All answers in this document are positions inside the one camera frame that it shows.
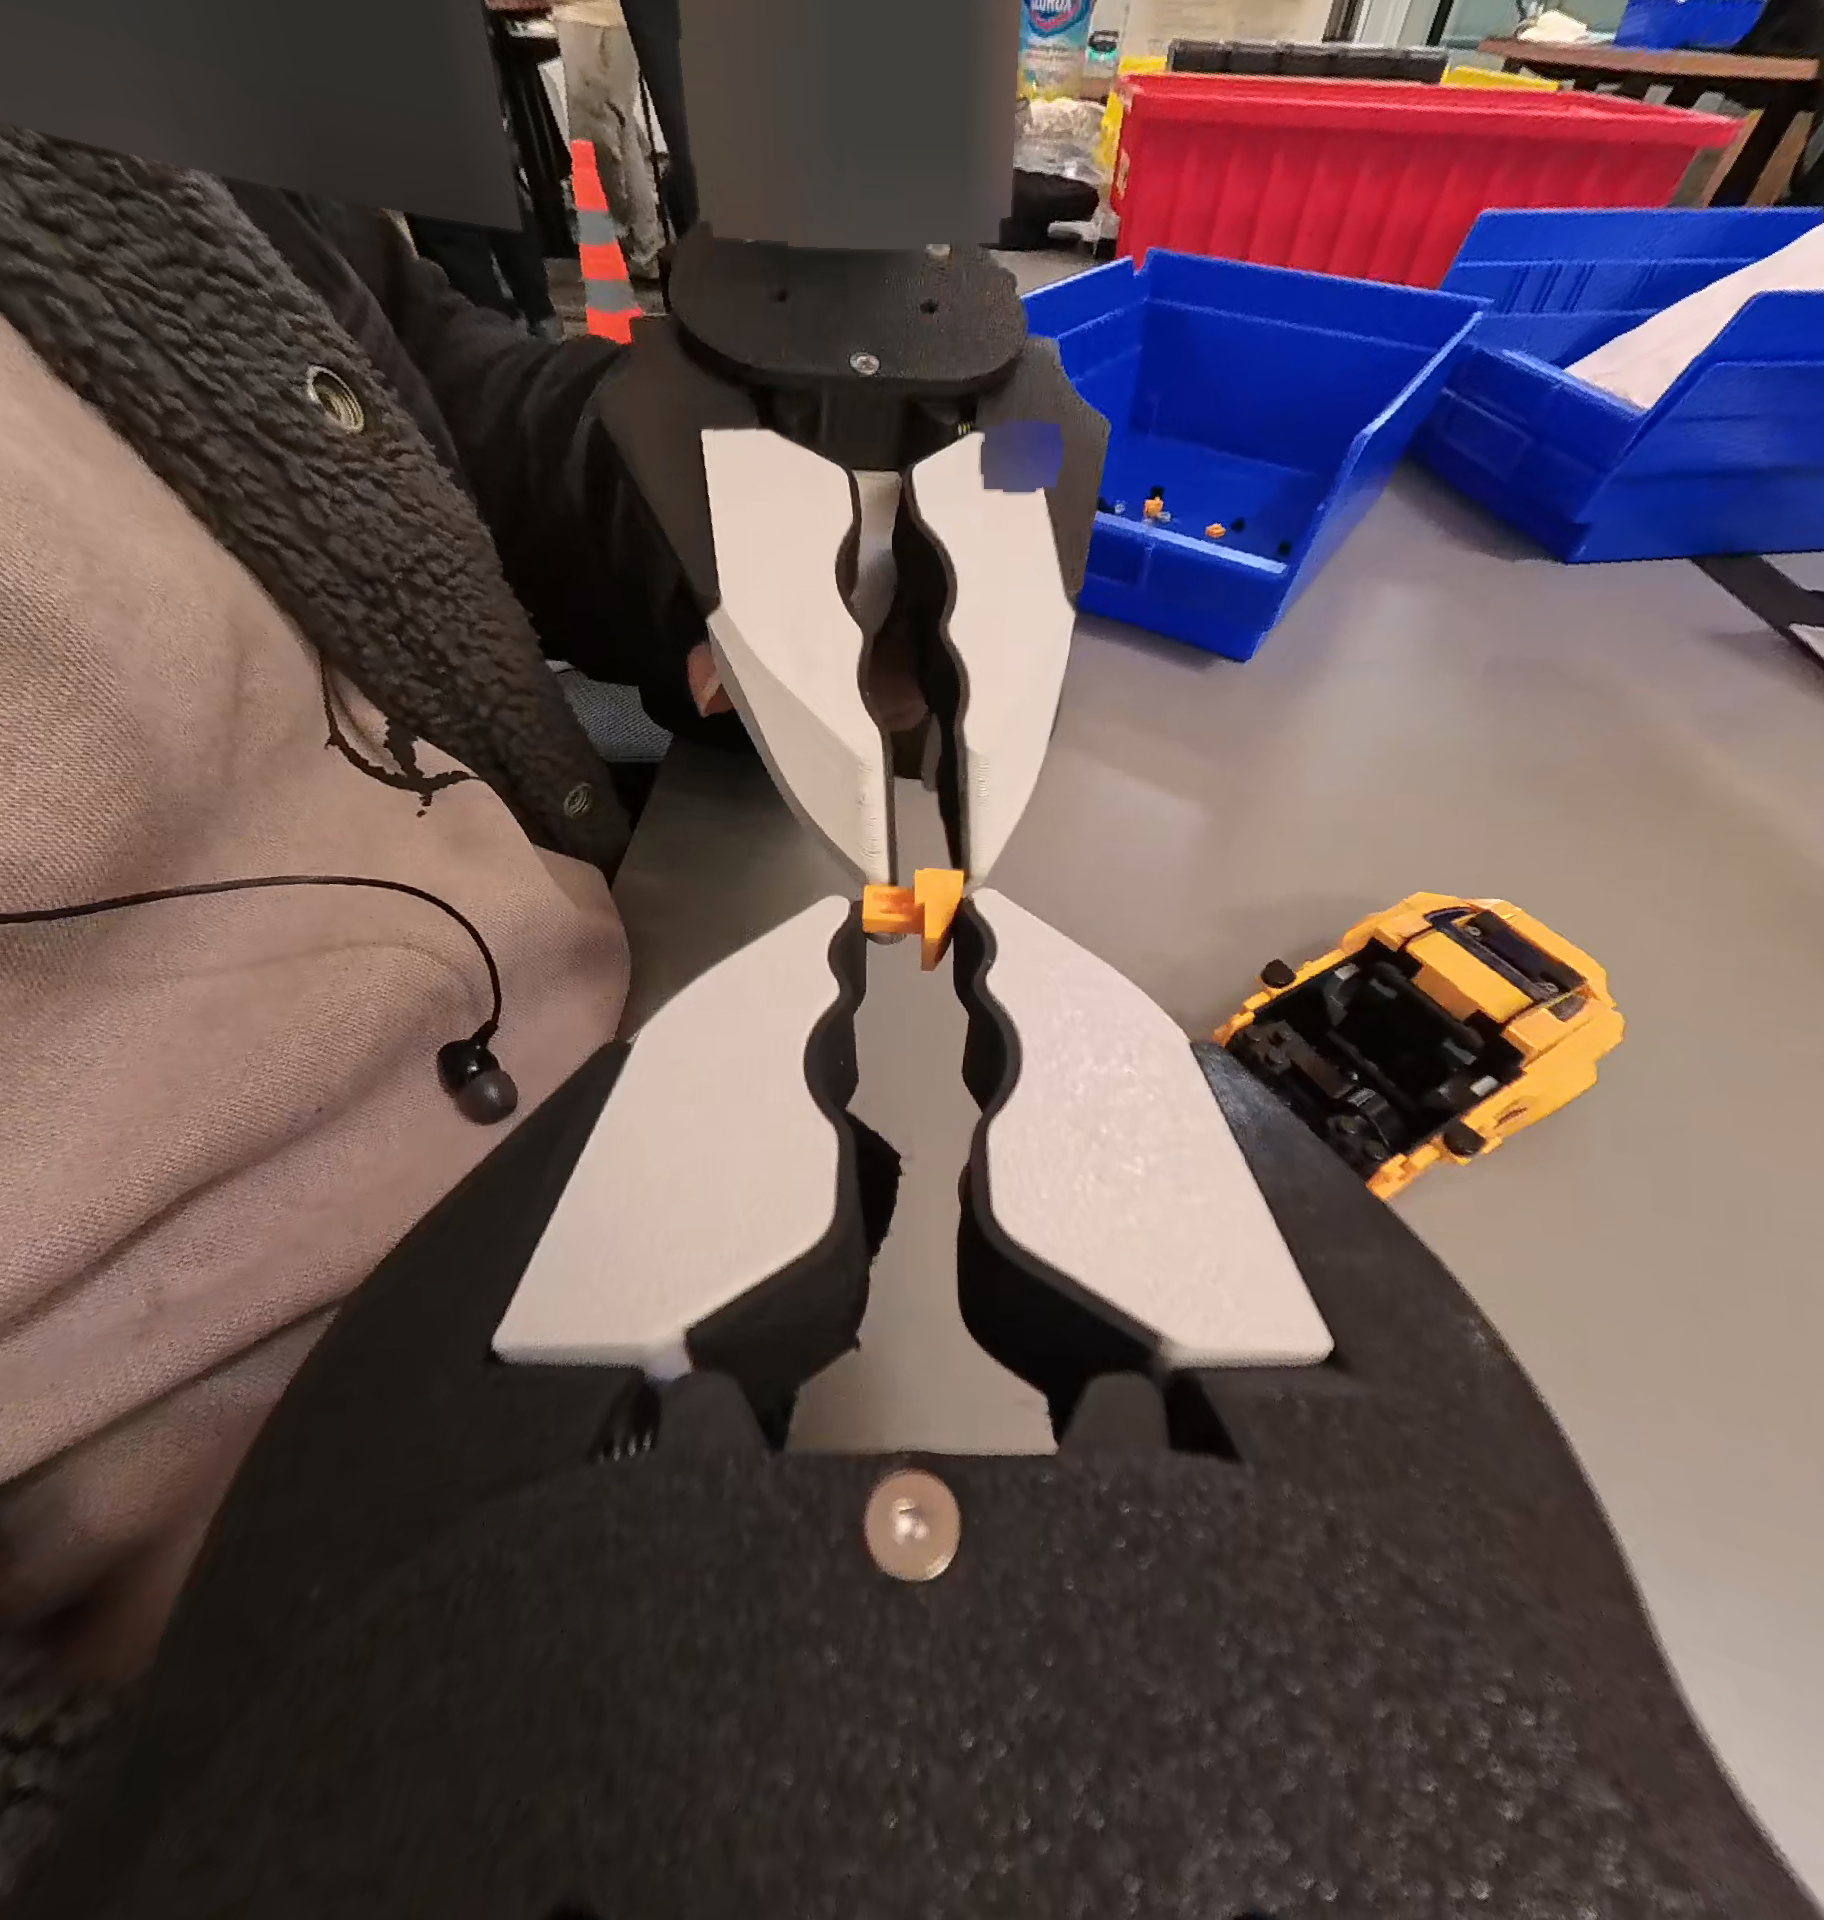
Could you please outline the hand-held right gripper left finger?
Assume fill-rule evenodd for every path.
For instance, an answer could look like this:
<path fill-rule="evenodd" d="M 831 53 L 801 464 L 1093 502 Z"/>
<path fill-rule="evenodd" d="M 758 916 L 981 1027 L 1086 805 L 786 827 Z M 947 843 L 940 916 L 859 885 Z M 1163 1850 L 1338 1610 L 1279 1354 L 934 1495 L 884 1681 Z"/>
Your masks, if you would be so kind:
<path fill-rule="evenodd" d="M 871 1288 L 849 1106 L 859 905 L 831 895 L 636 1030 L 493 1356 L 796 1390 Z"/>

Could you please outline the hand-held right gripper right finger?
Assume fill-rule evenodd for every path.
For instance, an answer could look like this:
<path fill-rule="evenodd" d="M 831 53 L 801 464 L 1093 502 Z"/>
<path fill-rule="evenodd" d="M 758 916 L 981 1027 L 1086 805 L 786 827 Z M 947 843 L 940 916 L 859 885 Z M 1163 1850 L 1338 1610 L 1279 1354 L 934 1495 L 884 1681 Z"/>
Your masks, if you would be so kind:
<path fill-rule="evenodd" d="M 1010 1373 L 1299 1369 L 1335 1338 L 1182 1027 L 988 887 L 953 937 L 977 1103 L 959 1306 Z"/>

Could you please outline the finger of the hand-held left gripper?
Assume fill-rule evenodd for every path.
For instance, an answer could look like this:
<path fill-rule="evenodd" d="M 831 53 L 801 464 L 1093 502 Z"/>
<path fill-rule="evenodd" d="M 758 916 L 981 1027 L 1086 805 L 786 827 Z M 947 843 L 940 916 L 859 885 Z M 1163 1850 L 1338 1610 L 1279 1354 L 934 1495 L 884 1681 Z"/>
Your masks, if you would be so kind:
<path fill-rule="evenodd" d="M 905 477 L 898 555 L 939 720 L 949 850 L 966 888 L 993 879 L 1059 722 L 1074 606 L 1049 486 L 1064 452 L 1057 425 L 990 425 Z"/>
<path fill-rule="evenodd" d="M 898 881 L 895 775 L 863 688 L 848 468 L 770 428 L 702 434 L 714 656 L 773 783 L 860 885 Z"/>

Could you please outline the small orange lego piece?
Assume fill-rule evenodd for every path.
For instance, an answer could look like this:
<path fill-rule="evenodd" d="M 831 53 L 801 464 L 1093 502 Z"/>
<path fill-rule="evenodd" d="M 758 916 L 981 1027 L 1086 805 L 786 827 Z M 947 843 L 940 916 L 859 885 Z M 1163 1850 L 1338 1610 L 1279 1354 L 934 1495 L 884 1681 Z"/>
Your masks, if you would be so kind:
<path fill-rule="evenodd" d="M 860 924 L 875 941 L 918 941 L 921 972 L 937 972 L 949 957 L 954 919 L 966 896 L 963 870 L 919 868 L 912 882 L 868 882 Z"/>

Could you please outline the orange lego car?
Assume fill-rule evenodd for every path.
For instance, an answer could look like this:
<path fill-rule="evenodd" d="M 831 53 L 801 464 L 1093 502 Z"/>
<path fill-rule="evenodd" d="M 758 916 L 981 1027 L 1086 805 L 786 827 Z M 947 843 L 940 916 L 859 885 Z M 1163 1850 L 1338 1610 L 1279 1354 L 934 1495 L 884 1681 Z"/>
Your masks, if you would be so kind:
<path fill-rule="evenodd" d="M 1603 966 L 1521 907 L 1416 893 L 1273 960 L 1212 1046 L 1391 1200 L 1596 1088 L 1625 1038 Z"/>

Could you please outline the person's left forearm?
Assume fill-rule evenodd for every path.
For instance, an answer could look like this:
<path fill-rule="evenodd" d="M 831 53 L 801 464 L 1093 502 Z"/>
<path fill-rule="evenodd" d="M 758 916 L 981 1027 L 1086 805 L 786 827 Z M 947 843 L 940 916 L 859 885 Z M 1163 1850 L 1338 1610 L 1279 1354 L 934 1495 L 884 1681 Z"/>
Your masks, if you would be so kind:
<path fill-rule="evenodd" d="M 480 308 L 378 210 L 246 181 L 228 192 L 459 479 L 545 656 L 635 688 L 676 738 L 749 751 L 733 707 L 694 699 L 707 618 L 602 418 L 626 350 L 550 343 Z"/>

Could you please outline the orange traffic cone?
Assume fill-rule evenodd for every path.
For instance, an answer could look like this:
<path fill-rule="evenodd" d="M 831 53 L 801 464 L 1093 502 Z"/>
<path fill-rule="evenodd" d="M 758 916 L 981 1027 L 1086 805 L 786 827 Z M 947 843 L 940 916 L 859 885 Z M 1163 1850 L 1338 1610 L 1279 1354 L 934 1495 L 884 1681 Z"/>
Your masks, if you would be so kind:
<path fill-rule="evenodd" d="M 618 245 L 618 231 L 606 199 L 593 144 L 575 137 L 568 144 L 568 154 L 588 331 L 593 339 L 625 346 L 632 340 L 635 323 L 641 314 L 636 287 Z"/>

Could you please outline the blue plastic storage bin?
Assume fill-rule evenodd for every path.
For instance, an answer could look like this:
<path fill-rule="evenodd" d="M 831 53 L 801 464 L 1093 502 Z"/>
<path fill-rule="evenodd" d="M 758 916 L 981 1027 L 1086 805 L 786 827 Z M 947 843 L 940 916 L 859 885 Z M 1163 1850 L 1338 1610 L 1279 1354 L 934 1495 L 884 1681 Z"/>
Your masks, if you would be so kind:
<path fill-rule="evenodd" d="M 1441 290 L 1483 304 L 1483 346 L 1568 368 L 1823 223 L 1816 208 L 1489 210 Z"/>
<path fill-rule="evenodd" d="M 1025 305 L 1110 432 L 1078 610 L 1238 663 L 1377 502 L 1483 312 L 1163 250 Z M 1166 524 L 1142 519 L 1152 488 Z"/>
<path fill-rule="evenodd" d="M 1648 408 L 1569 371 L 1625 323 L 1483 318 L 1416 459 L 1562 562 L 1824 555 L 1824 292 L 1746 301 Z"/>
<path fill-rule="evenodd" d="M 1765 2 L 1628 2 L 1613 43 L 1634 51 L 1731 51 L 1755 28 Z"/>

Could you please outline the plastic wipes canister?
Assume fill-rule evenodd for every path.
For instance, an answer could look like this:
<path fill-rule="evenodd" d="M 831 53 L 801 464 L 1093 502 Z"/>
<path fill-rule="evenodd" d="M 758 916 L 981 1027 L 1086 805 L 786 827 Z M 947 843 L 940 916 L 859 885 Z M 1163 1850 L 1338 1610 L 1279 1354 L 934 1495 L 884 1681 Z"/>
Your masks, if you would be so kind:
<path fill-rule="evenodd" d="M 1081 94 L 1092 41 L 1093 2 L 1026 0 L 1020 20 L 1020 99 L 1066 100 Z"/>

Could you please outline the beige hoodie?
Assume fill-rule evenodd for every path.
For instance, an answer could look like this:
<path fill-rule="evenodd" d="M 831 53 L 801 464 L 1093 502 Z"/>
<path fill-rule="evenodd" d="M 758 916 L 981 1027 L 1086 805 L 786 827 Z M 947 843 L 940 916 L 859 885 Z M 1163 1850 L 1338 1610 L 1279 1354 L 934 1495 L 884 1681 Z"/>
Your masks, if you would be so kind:
<path fill-rule="evenodd" d="M 0 912 L 349 874 L 493 948 L 547 1099 L 618 1025 L 600 873 L 502 798 L 328 742 L 253 572 L 0 318 Z M 489 1015 L 466 932 L 294 888 L 0 928 L 0 1631 L 125 1679 L 344 1297 L 509 1132 L 438 1048 Z"/>

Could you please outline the black plastic crate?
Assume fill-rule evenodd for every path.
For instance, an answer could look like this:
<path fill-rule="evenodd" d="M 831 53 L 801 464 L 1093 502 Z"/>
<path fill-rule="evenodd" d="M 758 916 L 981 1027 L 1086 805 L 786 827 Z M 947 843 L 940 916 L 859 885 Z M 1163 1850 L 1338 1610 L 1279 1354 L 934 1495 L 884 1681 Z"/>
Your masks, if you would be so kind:
<path fill-rule="evenodd" d="M 1171 77 L 1355 80 L 1439 84 L 1450 53 L 1441 46 L 1376 46 L 1292 39 L 1173 39 L 1163 57 Z"/>

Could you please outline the red plastic storage bin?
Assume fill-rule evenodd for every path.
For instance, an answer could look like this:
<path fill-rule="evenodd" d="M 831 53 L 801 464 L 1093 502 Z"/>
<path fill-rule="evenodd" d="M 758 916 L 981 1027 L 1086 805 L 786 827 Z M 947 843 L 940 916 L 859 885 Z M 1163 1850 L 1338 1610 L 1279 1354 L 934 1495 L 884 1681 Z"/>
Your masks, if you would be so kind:
<path fill-rule="evenodd" d="M 1149 77 L 1122 94 L 1116 256 L 1437 287 L 1482 214 L 1666 208 L 1742 133 L 1562 89 Z"/>

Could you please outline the black fleece jacket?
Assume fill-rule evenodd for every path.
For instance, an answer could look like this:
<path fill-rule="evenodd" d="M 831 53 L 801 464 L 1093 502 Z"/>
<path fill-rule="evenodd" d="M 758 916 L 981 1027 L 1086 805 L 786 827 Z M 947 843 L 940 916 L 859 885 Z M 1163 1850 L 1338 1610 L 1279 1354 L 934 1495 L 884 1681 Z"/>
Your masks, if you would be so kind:
<path fill-rule="evenodd" d="M 470 495 L 228 184 L 0 125 L 0 318 L 301 633 L 333 747 L 607 882 L 626 817 Z M 119 1692 L 0 1631 L 0 1916 Z"/>

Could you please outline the white paper sheet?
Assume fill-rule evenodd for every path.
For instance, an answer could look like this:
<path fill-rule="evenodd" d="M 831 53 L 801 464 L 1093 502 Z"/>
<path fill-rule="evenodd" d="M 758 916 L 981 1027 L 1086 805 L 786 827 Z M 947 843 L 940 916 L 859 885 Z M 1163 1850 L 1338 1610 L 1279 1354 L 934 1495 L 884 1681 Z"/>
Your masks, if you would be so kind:
<path fill-rule="evenodd" d="M 1568 368 L 1568 373 L 1634 408 L 1656 406 L 1693 362 L 1746 305 L 1783 308 L 1794 296 L 1824 296 L 1824 221 L 1787 247 L 1746 265 L 1649 320 L 1622 332 Z"/>

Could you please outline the brown wooden table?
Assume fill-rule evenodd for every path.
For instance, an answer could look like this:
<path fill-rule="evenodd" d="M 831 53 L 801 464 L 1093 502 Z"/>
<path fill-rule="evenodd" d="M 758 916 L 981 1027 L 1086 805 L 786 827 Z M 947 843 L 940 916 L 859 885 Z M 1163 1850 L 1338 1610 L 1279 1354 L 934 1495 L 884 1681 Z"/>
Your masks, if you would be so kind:
<path fill-rule="evenodd" d="M 1742 133 L 1699 206 L 1777 204 L 1824 124 L 1824 60 L 1530 39 L 1483 39 L 1476 53 L 1576 93 L 1740 108 Z"/>

